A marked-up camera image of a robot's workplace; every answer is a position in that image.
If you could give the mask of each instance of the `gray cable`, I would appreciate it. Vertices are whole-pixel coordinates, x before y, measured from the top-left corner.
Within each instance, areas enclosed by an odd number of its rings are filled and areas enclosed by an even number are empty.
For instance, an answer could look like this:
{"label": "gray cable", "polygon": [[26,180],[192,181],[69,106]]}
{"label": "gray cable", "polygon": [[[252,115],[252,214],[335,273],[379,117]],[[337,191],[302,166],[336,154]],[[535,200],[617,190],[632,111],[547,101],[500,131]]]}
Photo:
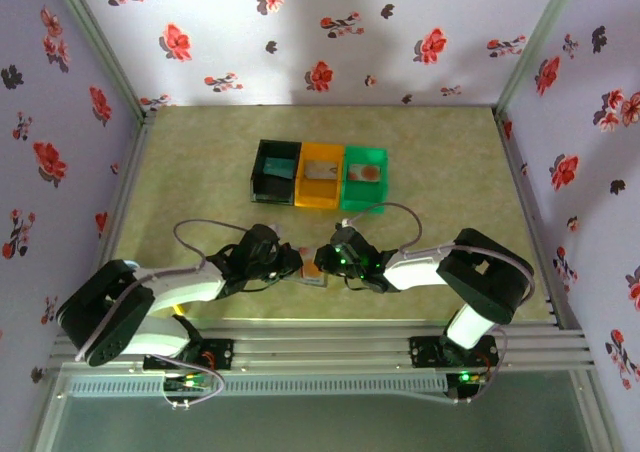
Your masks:
{"label": "gray cable", "polygon": [[353,219],[348,219],[347,224],[349,225],[353,224],[356,220],[358,220],[360,217],[362,217],[364,214],[366,214],[370,210],[373,210],[376,207],[382,207],[384,205],[390,205],[391,207],[398,207],[400,209],[406,210],[413,216],[414,219],[416,219],[416,223],[418,224],[418,235],[416,236],[416,238],[413,239],[411,242],[407,242],[406,244],[401,245],[398,248],[398,250],[400,252],[404,252],[407,247],[411,247],[412,245],[417,244],[420,238],[422,237],[422,222],[420,221],[420,217],[418,217],[418,214],[416,214],[413,210],[411,210],[406,205],[398,204],[397,202],[380,202],[379,204],[371,205],[366,209],[364,209],[362,212],[360,212],[358,215],[356,215]]}
{"label": "gray cable", "polygon": [[496,252],[495,250],[483,249],[482,247],[473,247],[470,245],[443,244],[443,245],[439,245],[438,247],[432,247],[430,249],[416,250],[413,252],[405,252],[403,257],[405,259],[417,259],[420,257],[427,257],[429,255],[438,255],[442,257],[452,250],[461,250],[463,252],[486,255],[488,257],[493,257],[495,259],[501,260],[515,267],[516,269],[518,269],[518,271],[522,275],[524,275],[524,277],[529,282],[529,290],[520,301],[520,305],[529,301],[529,299],[533,297],[533,294],[536,290],[536,283],[533,278],[533,275],[531,275],[531,273],[527,270],[527,268],[524,265],[522,265],[520,262],[518,262],[514,258],[509,257],[508,255],[505,255],[501,252]]}
{"label": "gray cable", "polygon": [[146,275],[146,276],[136,280],[135,282],[133,282],[127,288],[125,288],[124,291],[122,292],[122,294],[120,294],[118,299],[113,303],[113,305],[111,306],[111,308],[109,309],[107,314],[104,316],[102,321],[100,321],[100,323],[98,324],[96,329],[89,336],[89,338],[84,343],[84,345],[82,347],[80,347],[80,350],[78,351],[78,353],[75,356],[75,361],[76,362],[80,362],[81,360],[84,359],[84,355],[86,354],[87,350],[89,350],[89,348],[98,339],[100,334],[102,334],[102,332],[106,328],[107,324],[109,323],[111,318],[114,316],[114,314],[118,310],[118,307],[120,307],[120,305],[122,305],[124,300],[129,296],[129,294],[136,287],[144,284],[145,282],[148,282],[149,280],[153,279],[154,277],[158,277],[159,278],[159,277],[168,277],[168,276],[172,276],[172,275],[191,274],[191,273],[194,273],[194,272],[198,272],[199,270],[201,270],[205,266],[205,264],[207,263],[207,256],[204,254],[204,252],[202,252],[200,249],[194,247],[193,245],[190,245],[190,244],[186,243],[178,235],[178,229],[182,225],[188,224],[188,223],[192,223],[192,222],[200,222],[200,223],[221,225],[223,227],[228,227],[230,229],[235,229],[235,230],[240,230],[240,231],[243,231],[243,232],[247,232],[247,229],[244,229],[242,227],[238,227],[237,225],[231,225],[231,224],[227,224],[227,223],[224,223],[224,222],[219,222],[217,220],[211,220],[211,219],[187,219],[187,220],[183,220],[181,222],[178,222],[176,225],[174,225],[173,226],[173,236],[176,238],[176,240],[182,246],[184,246],[188,250],[191,250],[191,251],[195,252],[196,254],[198,254],[200,256],[200,263],[198,265],[196,265],[196,266],[193,266],[193,267],[180,268],[180,269],[170,269],[170,270],[161,270],[161,271],[156,272],[155,274]]}

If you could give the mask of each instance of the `wire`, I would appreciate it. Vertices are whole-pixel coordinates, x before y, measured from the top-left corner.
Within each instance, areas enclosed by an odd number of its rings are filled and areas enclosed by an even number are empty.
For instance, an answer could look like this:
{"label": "wire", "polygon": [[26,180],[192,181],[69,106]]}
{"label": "wire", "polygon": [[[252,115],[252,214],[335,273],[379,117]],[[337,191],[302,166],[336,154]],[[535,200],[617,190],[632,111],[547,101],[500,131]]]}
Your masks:
{"label": "wire", "polygon": [[348,225],[352,225],[356,220],[358,220],[360,217],[362,217],[364,214],[366,214],[370,210],[373,210],[376,207],[382,207],[384,205],[389,205],[391,207],[398,207],[400,209],[406,210],[407,212],[409,212],[413,216],[413,218],[416,220],[416,223],[418,224],[418,235],[416,236],[416,238],[413,239],[410,242],[407,242],[404,245],[401,245],[398,248],[398,250],[400,252],[404,252],[407,247],[411,247],[412,245],[417,244],[418,241],[420,240],[420,238],[422,237],[422,222],[420,222],[420,217],[418,217],[418,214],[416,214],[413,210],[411,210],[406,205],[398,204],[397,202],[380,202],[379,204],[375,204],[375,205],[372,205],[370,207],[367,207],[362,212],[360,212],[358,215],[356,215],[353,219],[348,219],[347,220],[347,224]]}
{"label": "wire", "polygon": [[260,287],[259,289],[242,289],[240,292],[262,292],[263,290],[267,290],[269,287],[271,287],[272,285],[276,285],[278,282],[280,282],[281,279],[278,279],[274,282],[271,282],[268,285],[265,285],[264,287]]}
{"label": "wire", "polygon": [[[100,321],[100,323],[95,328],[95,330],[91,333],[91,335],[89,336],[87,341],[83,344],[82,347],[80,347],[80,349],[78,350],[78,353],[75,356],[75,361],[76,362],[80,362],[81,360],[84,360],[84,356],[85,356],[87,350],[89,350],[89,348],[95,343],[95,341],[98,339],[98,337],[100,337],[100,334],[102,334],[102,332],[104,332],[104,329],[106,328],[107,324],[109,323],[111,318],[114,316],[114,314],[116,313],[118,308],[122,305],[122,303],[129,296],[129,294],[133,290],[135,290],[138,286],[148,282],[149,280],[152,280],[153,278],[168,277],[168,276],[173,276],[173,275],[186,275],[186,274],[191,274],[191,273],[194,273],[194,272],[198,272],[205,266],[205,264],[207,263],[207,257],[204,254],[204,252],[202,252],[197,247],[194,247],[193,245],[188,244],[187,242],[185,242],[178,235],[178,229],[180,227],[182,227],[184,224],[189,224],[189,223],[193,223],[193,222],[221,225],[223,227],[228,227],[230,229],[235,229],[235,230],[239,230],[239,231],[242,231],[242,232],[247,232],[247,229],[245,229],[243,227],[239,227],[237,225],[231,225],[231,224],[227,224],[225,222],[219,222],[217,220],[211,220],[211,219],[187,219],[187,220],[182,220],[182,221],[178,222],[176,225],[174,225],[173,226],[173,236],[175,237],[175,239],[180,243],[180,245],[182,245],[186,249],[191,250],[192,252],[195,252],[196,254],[198,254],[198,256],[200,257],[200,263],[198,265],[196,265],[196,266],[193,266],[193,267],[161,270],[161,271],[156,272],[155,274],[146,275],[146,276],[136,280],[135,282],[131,283],[128,287],[126,287],[124,289],[122,294],[120,294],[118,299],[112,304],[111,308],[105,314],[104,318]],[[160,360],[164,360],[164,361],[167,361],[167,362],[170,362],[170,363],[174,363],[174,364],[176,362],[180,362],[180,361],[176,361],[174,359],[170,359],[168,357],[163,357],[163,356],[159,356],[159,355],[158,356],[154,355],[154,357],[159,358]],[[192,368],[192,369],[195,369],[195,370],[201,370],[203,372],[210,373],[211,375],[216,376],[220,380],[220,382],[222,384],[221,388],[218,389],[218,390],[221,392],[222,391],[221,389],[224,388],[224,379],[222,378],[222,376],[219,373],[217,373],[215,371],[210,371],[209,369],[205,369],[204,367],[200,367],[200,366],[195,365],[195,364],[187,364],[186,362],[180,362],[179,364],[176,364],[176,365],[182,365],[184,367],[189,367],[189,368]],[[206,398],[213,397],[214,395],[217,395],[217,393],[210,394],[210,395],[206,396]],[[192,403],[195,404],[195,403],[198,403],[198,402],[202,402],[203,400],[206,400],[206,398],[194,400],[194,401],[192,401]]]}
{"label": "wire", "polygon": [[536,290],[536,283],[531,272],[529,272],[529,270],[520,262],[518,262],[516,259],[509,257],[508,255],[505,255],[501,252],[496,252],[495,250],[484,249],[482,247],[473,247],[470,245],[443,244],[437,247],[432,247],[430,249],[417,250],[413,252],[405,252],[403,254],[403,257],[405,259],[413,259],[413,258],[427,257],[429,255],[432,255],[432,256],[438,255],[440,258],[442,258],[452,250],[461,250],[468,253],[486,255],[488,257],[493,257],[494,259],[501,260],[515,267],[516,269],[518,269],[518,271],[520,271],[522,275],[524,275],[524,277],[529,282],[529,290],[527,291],[525,296],[522,298],[519,305],[523,305],[525,302],[528,302],[531,299],[531,297],[533,297],[533,294],[535,293],[535,290]]}
{"label": "wire", "polygon": [[489,376],[489,380],[487,380],[487,382],[480,388],[477,394],[467,399],[467,402],[469,403],[478,400],[480,397],[482,397],[484,394],[487,393],[487,390],[489,390],[489,387],[491,387],[491,385],[493,385],[493,383],[495,382],[496,376],[498,375],[498,371],[500,370],[500,367],[502,367],[502,363],[504,362],[504,357],[505,355],[507,355],[507,348],[509,347],[509,337],[507,336],[507,332],[502,327],[495,327],[493,330],[500,332],[502,334],[502,338],[504,339],[502,343],[502,354],[498,359],[496,368],[493,369],[491,376]]}
{"label": "wire", "polygon": [[491,374],[491,362],[486,355],[481,354],[480,352],[476,352],[476,355],[484,361],[484,364],[487,366],[487,370],[484,371],[484,375],[490,377]]}
{"label": "wire", "polygon": [[215,390],[213,390],[212,392],[208,393],[207,395],[204,395],[202,397],[198,397],[197,399],[193,399],[193,400],[185,400],[182,403],[180,403],[178,401],[169,400],[169,397],[167,397],[167,394],[164,392],[164,389],[163,389],[162,396],[164,397],[164,400],[166,400],[173,408],[188,409],[191,405],[196,405],[196,404],[199,404],[200,402],[204,402],[205,400],[209,400],[210,398],[215,397],[216,395],[222,393],[222,391],[225,389],[224,378],[222,377],[222,375],[220,375],[220,372],[218,372],[216,370],[207,369],[206,367],[202,367],[202,366],[196,365],[196,364],[190,364],[188,362],[183,362],[181,360],[170,359],[170,358],[164,357],[162,355],[151,354],[151,356],[155,357],[156,359],[163,360],[165,362],[169,362],[170,364],[177,365],[179,367],[186,367],[188,369],[193,369],[193,370],[198,370],[200,372],[205,372],[205,373],[211,375],[212,377],[215,377],[216,382],[218,383],[218,387],[216,387]]}
{"label": "wire", "polygon": [[347,279],[346,277],[343,277],[343,278],[344,278],[344,283],[349,290],[368,290],[368,287],[351,287],[349,285],[349,279]]}
{"label": "wire", "polygon": [[512,265],[513,267],[518,269],[529,282],[529,290],[527,294],[520,301],[520,305],[524,304],[525,302],[528,302],[529,299],[533,297],[533,294],[536,290],[536,282],[533,278],[533,275],[531,274],[531,272],[529,272],[529,270],[524,265],[522,265],[516,259],[509,257],[508,255],[505,255],[503,253],[496,252],[495,250],[483,249],[481,247],[472,247],[470,245],[450,245],[446,247],[450,247],[452,250],[462,250],[464,252],[486,255],[489,257],[493,257],[494,259],[498,259],[503,262],[506,262],[509,265]]}

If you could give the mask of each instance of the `robotic arm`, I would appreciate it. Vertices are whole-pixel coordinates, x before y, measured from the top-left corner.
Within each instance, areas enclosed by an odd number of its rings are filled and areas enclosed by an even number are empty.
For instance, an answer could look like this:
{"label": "robotic arm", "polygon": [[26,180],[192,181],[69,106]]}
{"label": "robotic arm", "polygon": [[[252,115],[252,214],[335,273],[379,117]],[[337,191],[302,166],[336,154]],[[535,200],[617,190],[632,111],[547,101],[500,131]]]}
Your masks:
{"label": "robotic arm", "polygon": [[277,234],[256,224],[238,244],[204,257],[195,268],[131,269],[111,260],[59,309],[58,323],[78,348],[77,359],[103,365],[120,354],[176,357],[202,354],[202,337],[183,317],[149,314],[190,301],[209,301],[246,291],[249,280],[267,287],[302,267],[300,254]]}
{"label": "robotic arm", "polygon": [[434,249],[378,252],[354,227],[336,224],[330,243],[318,250],[315,264],[346,280],[359,278],[378,293],[449,285],[466,302],[440,339],[452,364],[460,363],[497,324],[509,324],[534,290],[531,265],[474,229],[464,229],[452,244]]}
{"label": "robotic arm", "polygon": [[[466,302],[440,338],[451,364],[468,357],[496,324],[510,323],[517,307],[533,293],[532,267],[474,229],[464,229],[453,243],[434,249],[379,252],[343,222],[314,262],[331,275],[360,279],[378,293],[448,284]],[[279,244],[271,228],[257,224],[238,244],[204,257],[196,268],[131,269],[122,260],[112,260],[63,304],[57,318],[79,349],[77,359],[91,366],[120,354],[194,362],[203,355],[197,330],[183,317],[159,319],[149,314],[184,302],[229,297],[246,291],[249,280],[260,279],[268,287],[301,267],[298,252],[288,243]]]}

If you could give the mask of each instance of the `wall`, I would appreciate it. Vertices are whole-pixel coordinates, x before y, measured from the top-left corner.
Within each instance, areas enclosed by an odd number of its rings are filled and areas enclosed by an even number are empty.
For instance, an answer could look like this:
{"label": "wall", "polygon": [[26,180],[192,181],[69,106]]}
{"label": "wall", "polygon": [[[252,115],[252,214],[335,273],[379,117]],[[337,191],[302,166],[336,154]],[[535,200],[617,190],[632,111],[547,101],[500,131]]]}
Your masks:
{"label": "wall", "polygon": [[549,0],[86,0],[142,104],[488,105]]}
{"label": "wall", "polygon": [[638,0],[570,0],[506,124],[627,450],[640,412],[639,16]]}
{"label": "wall", "polygon": [[55,312],[90,272],[134,121],[62,0],[2,10],[0,450],[16,452],[60,332]]}

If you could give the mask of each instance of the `red flower pattern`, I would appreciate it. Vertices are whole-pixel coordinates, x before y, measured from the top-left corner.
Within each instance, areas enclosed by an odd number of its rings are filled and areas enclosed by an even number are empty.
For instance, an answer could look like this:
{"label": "red flower pattern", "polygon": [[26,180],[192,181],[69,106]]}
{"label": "red flower pattern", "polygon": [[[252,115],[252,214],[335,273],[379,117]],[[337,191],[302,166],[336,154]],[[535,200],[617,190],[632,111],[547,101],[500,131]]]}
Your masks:
{"label": "red flower pattern", "polygon": [[28,217],[28,223],[22,219],[22,211],[20,209],[13,209],[10,214],[13,230],[9,235],[9,241],[2,245],[2,256],[9,260],[16,254],[24,257],[29,249],[29,230],[33,226],[33,222],[36,220],[36,214],[31,212]]}
{"label": "red flower pattern", "polygon": [[307,72],[305,80],[309,84],[307,90],[323,92],[329,90],[329,82],[333,80],[333,70],[324,61],[319,61],[310,72]]}
{"label": "red flower pattern", "polygon": [[96,214],[96,227],[98,228],[98,238],[102,237],[104,233],[104,228],[107,225],[107,219],[109,218],[109,214],[107,212],[102,212],[101,214]]}
{"label": "red flower pattern", "polygon": [[616,125],[620,123],[620,119],[616,115],[615,112],[608,112],[601,120],[598,122],[600,126],[600,130],[602,132],[613,132],[616,128]]}
{"label": "red flower pattern", "polygon": [[169,49],[169,56],[178,59],[180,62],[191,60],[189,49],[191,41],[189,36],[185,34],[175,24],[170,23],[164,31],[164,43]]}
{"label": "red flower pattern", "polygon": [[623,101],[622,89],[616,89],[609,94],[609,107],[612,109],[617,109]]}
{"label": "red flower pattern", "polygon": [[60,34],[62,34],[62,27],[60,27],[58,16],[49,12],[49,9],[43,7],[40,11],[40,18],[42,19],[42,23],[47,28],[47,32],[51,37],[58,37]]}
{"label": "red flower pattern", "polygon": [[60,43],[58,44],[58,57],[60,57],[65,64],[71,62],[71,58],[69,57],[69,46],[62,39],[60,39]]}
{"label": "red flower pattern", "polygon": [[545,90],[553,85],[558,78],[558,68],[560,67],[560,57],[554,57],[553,59],[545,60],[540,65],[540,70],[536,76],[536,86],[540,97],[544,94]]}
{"label": "red flower pattern", "polygon": [[570,232],[577,232],[577,230],[580,228],[580,223],[578,222],[578,217],[571,217],[568,221],[567,221],[567,228],[569,229]]}
{"label": "red flower pattern", "polygon": [[214,78],[211,76],[204,78],[204,83],[213,87],[214,92],[224,92],[230,89],[242,89],[244,88],[242,84],[236,84],[235,81],[238,79],[238,76],[233,72],[227,72],[227,75],[224,77]]}
{"label": "red flower pattern", "polygon": [[53,181],[54,186],[67,175],[67,164],[60,160],[60,154],[49,142],[36,142],[33,144],[36,153],[36,161],[40,166],[40,175],[47,181]]}
{"label": "red flower pattern", "polygon": [[636,310],[640,311],[640,283],[631,286],[629,298],[634,302]]}
{"label": "red flower pattern", "polygon": [[56,53],[56,44],[51,38],[47,35],[43,40],[44,51],[47,55],[54,55]]}
{"label": "red flower pattern", "polygon": [[613,339],[619,344],[622,344],[624,342],[624,336],[618,329],[614,329],[611,331],[611,337],[613,337]]}
{"label": "red flower pattern", "polygon": [[510,120],[507,120],[504,123],[504,136],[507,138],[507,140],[511,140],[512,129],[513,129],[513,122],[511,122]]}
{"label": "red flower pattern", "polygon": [[284,4],[284,0],[267,0],[267,10],[277,12],[282,4]]}
{"label": "red flower pattern", "polygon": [[351,12],[351,14],[345,19],[332,19],[331,17],[324,17],[320,20],[320,27],[328,30],[327,37],[335,39],[336,37],[344,37],[347,34],[364,34],[364,27],[355,27],[356,22],[360,20],[360,14],[358,12]]}
{"label": "red flower pattern", "polygon": [[555,191],[573,182],[580,162],[580,159],[575,155],[570,157],[560,156],[558,159],[556,159],[555,168],[549,169],[551,171],[551,184]]}
{"label": "red flower pattern", "polygon": [[622,114],[622,123],[625,127],[638,122],[640,119],[640,92],[636,92],[629,100],[623,102],[620,114]]}
{"label": "red flower pattern", "polygon": [[442,32],[442,29],[435,28],[431,31],[431,33],[422,41],[419,41],[416,44],[416,49],[419,48],[419,53],[421,55],[420,61],[425,65],[435,64],[438,62],[438,54],[440,54],[445,46],[447,45],[447,38]]}
{"label": "red flower pattern", "polygon": [[89,94],[91,95],[91,102],[93,103],[94,115],[102,122],[102,125],[106,125],[107,121],[111,118],[111,107],[107,104],[107,98],[102,92],[102,89],[94,86],[89,87]]}

